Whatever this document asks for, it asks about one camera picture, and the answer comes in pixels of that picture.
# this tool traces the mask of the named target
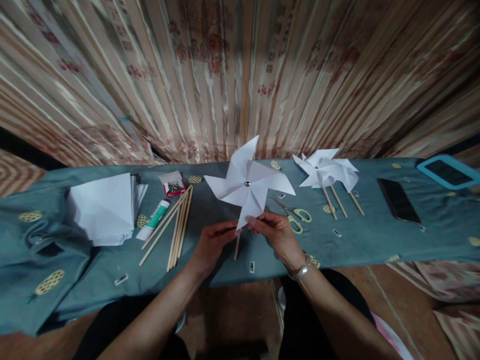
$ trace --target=silver bracelet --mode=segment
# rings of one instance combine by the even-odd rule
[[[308,266],[312,264],[312,255],[307,254],[305,251],[303,252],[305,254],[305,261]],[[300,271],[297,272],[295,275],[290,275],[288,274],[288,277],[292,279],[293,281],[298,281],[301,278],[305,276],[305,274],[309,271],[309,268],[307,266],[302,266]]]

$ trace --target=hand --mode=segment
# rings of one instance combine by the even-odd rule
[[[306,264],[305,254],[295,239],[286,216],[265,211],[256,219],[248,219],[248,229],[267,237],[278,258],[290,272],[295,272]]]
[[[237,220],[225,221],[203,228],[189,261],[199,275],[206,278],[214,269],[224,246],[240,235],[242,229],[235,230],[238,223]]]

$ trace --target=box of pins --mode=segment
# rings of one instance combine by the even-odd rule
[[[163,190],[168,198],[173,198],[185,192],[185,183],[180,172],[174,171],[165,175],[159,175]]]

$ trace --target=green scissors handle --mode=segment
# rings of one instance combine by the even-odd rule
[[[312,217],[310,216],[310,214],[309,214],[307,211],[303,210],[303,209],[298,209],[298,208],[296,208],[296,209],[293,209],[293,212],[294,212],[302,221],[304,221],[304,222],[306,222],[306,223],[310,223],[310,222],[312,221]],[[308,218],[306,218],[305,216],[303,216],[301,213],[305,213],[305,214],[308,216]]]
[[[301,233],[304,232],[304,229],[302,228],[302,225],[300,225],[300,223],[299,223],[297,220],[295,220],[295,218],[294,218],[292,215],[288,215],[286,218],[288,219],[288,222],[290,223],[290,228],[291,228],[291,230],[292,230],[295,234],[301,234]]]

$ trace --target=wooden stick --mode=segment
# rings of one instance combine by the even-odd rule
[[[185,238],[185,232],[187,231],[187,224],[189,222],[189,215],[190,215],[190,204],[192,203],[192,196],[194,194],[194,188],[191,188],[190,191],[190,197],[188,198],[188,203],[187,203],[187,208],[186,208],[186,218],[185,218],[185,224],[183,225],[183,232],[181,234],[181,239],[180,239],[180,247],[178,248],[178,256],[177,258],[180,258],[180,255],[182,255],[182,248],[184,247],[184,238]]]
[[[236,245],[235,245],[235,257],[233,258],[234,261],[237,261],[237,255],[239,254],[239,243],[240,243],[240,235],[236,238]]]
[[[187,212],[187,203],[183,202],[181,206],[181,216],[178,220],[178,231],[176,232],[175,246],[173,247],[173,254],[171,255],[170,269],[174,268],[177,265],[177,254],[179,253],[180,240],[182,238],[182,233],[184,232],[184,223],[185,223],[185,214]]]
[[[338,203],[338,205],[340,205],[340,209],[341,209],[343,215],[345,215],[345,217],[348,218],[347,213],[345,212],[344,206],[343,206],[342,203],[340,202],[340,199],[339,199],[339,197],[338,197],[338,195],[337,195],[337,192],[335,191],[334,186],[331,185],[330,187],[331,187],[331,190],[333,191],[333,195],[335,196],[336,202]]]
[[[327,189],[323,184],[321,184],[321,188],[323,189],[323,193],[325,194],[326,200],[328,201],[328,206],[330,206],[331,213],[333,214],[333,218],[337,220],[337,215],[335,214],[335,208],[332,206],[332,202],[330,201],[329,194],[327,193]]]
[[[356,207],[358,208],[358,210],[360,210],[360,214],[362,214],[363,216],[365,216],[365,213],[364,211],[362,210],[362,208],[360,207],[359,203],[357,202],[357,199],[355,198],[355,196],[352,194],[352,192],[349,192],[351,198],[353,199],[353,202],[355,203]]]
[[[152,240],[155,236],[155,234],[157,233],[158,230],[160,230],[160,227],[162,227],[162,225],[164,224],[164,222],[167,220],[167,217],[170,216],[170,214],[173,214],[173,212],[175,211],[175,209],[185,200],[185,194],[189,192],[190,188],[192,187],[192,185],[190,185],[186,191],[180,195],[180,198],[178,199],[178,201],[176,202],[175,205],[173,205],[171,208],[170,208],[170,211],[168,212],[168,214],[163,218],[163,220],[158,224],[158,226],[156,227],[155,231],[151,233],[150,237],[145,241],[145,243],[143,244],[143,246],[141,247],[141,249],[145,249],[147,247],[147,245],[149,244],[150,240]]]
[[[172,245],[170,247],[170,254],[168,255],[168,271],[170,271],[174,267],[173,262],[174,262],[175,246],[177,245],[179,233],[182,232],[182,212],[184,211],[184,207],[185,207],[185,201],[178,207],[178,213],[177,213],[178,224],[176,225],[175,236],[172,237],[171,239]]]
[[[179,207],[177,209],[175,209],[175,212],[172,214],[172,215],[175,215],[176,213],[179,212]],[[170,218],[168,219],[168,221],[166,222],[165,226],[163,227],[163,229],[160,231],[160,233],[158,234],[158,236],[156,237],[155,241],[153,242],[153,244],[150,246],[150,248],[148,249],[148,251],[146,252],[145,256],[143,257],[143,259],[140,261],[140,264],[138,264],[138,266],[142,266],[142,264],[145,262],[145,260],[147,259],[147,257],[150,255],[150,253],[152,252],[152,250],[154,249],[155,245],[157,244],[157,242],[159,241],[160,237],[162,236],[162,234],[164,233],[165,229],[169,226],[170,222],[172,221],[173,219],[173,216],[170,216]]]
[[[176,220],[175,220],[175,230],[173,231],[173,237],[171,238],[170,255],[168,256],[168,264],[166,265],[167,273],[170,271],[170,262],[172,261],[172,253],[174,252],[175,236],[177,235],[178,227],[179,227],[179,212],[177,211]]]

